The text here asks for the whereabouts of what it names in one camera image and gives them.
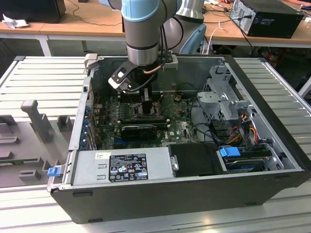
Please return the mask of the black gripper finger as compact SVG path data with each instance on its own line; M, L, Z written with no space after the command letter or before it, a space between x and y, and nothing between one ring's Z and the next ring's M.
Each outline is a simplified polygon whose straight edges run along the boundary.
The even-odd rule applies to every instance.
M144 114L150 114L152 108L152 92L150 87L143 88L141 94L142 109Z

